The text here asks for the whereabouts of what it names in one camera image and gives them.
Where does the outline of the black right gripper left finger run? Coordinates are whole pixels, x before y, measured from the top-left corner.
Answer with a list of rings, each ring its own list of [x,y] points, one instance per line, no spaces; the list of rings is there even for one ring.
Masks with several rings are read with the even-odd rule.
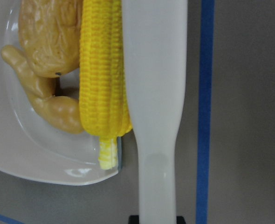
[[[128,224],[139,224],[139,216],[129,216]]]

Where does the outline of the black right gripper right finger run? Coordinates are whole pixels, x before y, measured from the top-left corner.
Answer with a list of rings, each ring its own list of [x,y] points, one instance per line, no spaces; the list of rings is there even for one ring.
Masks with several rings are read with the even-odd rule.
[[[185,224],[185,219],[183,216],[176,217],[176,224]]]

